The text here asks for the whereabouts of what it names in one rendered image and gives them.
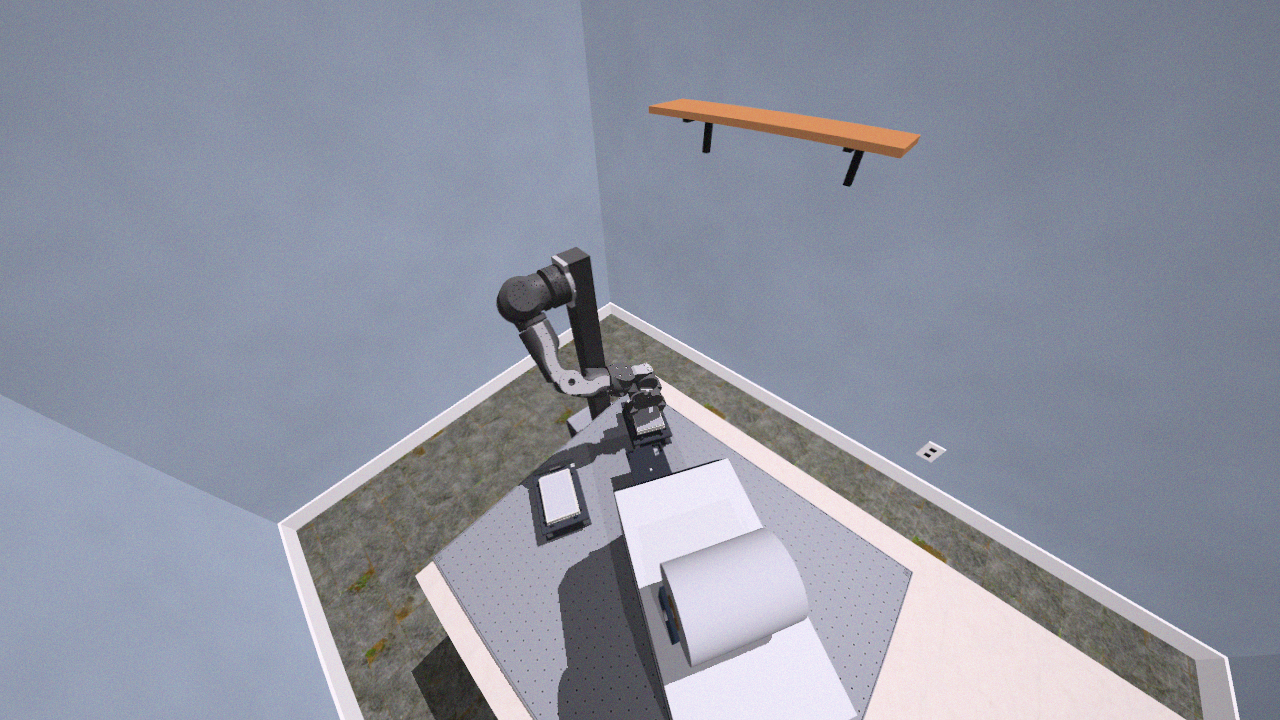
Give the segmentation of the white cylinder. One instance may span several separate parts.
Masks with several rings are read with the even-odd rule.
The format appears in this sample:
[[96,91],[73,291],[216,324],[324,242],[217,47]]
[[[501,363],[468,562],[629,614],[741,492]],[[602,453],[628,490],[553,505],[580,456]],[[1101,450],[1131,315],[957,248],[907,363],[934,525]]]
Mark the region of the white cylinder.
[[797,568],[765,528],[660,562],[660,578],[690,667],[808,618]]

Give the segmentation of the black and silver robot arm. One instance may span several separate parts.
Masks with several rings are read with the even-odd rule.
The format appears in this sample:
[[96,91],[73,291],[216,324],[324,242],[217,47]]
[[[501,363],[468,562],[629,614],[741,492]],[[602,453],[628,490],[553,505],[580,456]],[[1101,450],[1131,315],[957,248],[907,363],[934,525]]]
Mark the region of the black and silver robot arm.
[[552,256],[550,260],[550,266],[539,269],[536,273],[509,278],[500,286],[497,296],[497,309],[500,316],[513,323],[518,332],[524,331],[518,337],[538,364],[545,380],[559,393],[584,398],[598,398],[607,395],[623,397],[628,392],[639,391],[648,395],[655,389],[658,386],[657,375],[646,363],[632,366],[626,363],[614,363],[604,368],[585,368],[582,375],[562,366],[558,357],[561,341],[545,313],[541,311],[548,311],[552,306],[561,307],[564,304],[575,307],[577,292],[568,264],[558,256]]

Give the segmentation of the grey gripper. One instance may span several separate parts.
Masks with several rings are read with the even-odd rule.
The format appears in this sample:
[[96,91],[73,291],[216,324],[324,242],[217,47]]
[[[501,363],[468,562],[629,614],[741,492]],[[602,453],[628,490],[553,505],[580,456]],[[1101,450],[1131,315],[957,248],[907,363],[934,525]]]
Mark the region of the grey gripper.
[[658,386],[653,392],[644,395],[643,392],[628,392],[630,402],[625,404],[625,413],[628,416],[631,424],[634,425],[634,416],[640,409],[657,406],[659,409],[660,416],[664,416],[663,409],[666,407],[666,398],[660,395],[660,380],[657,378]]

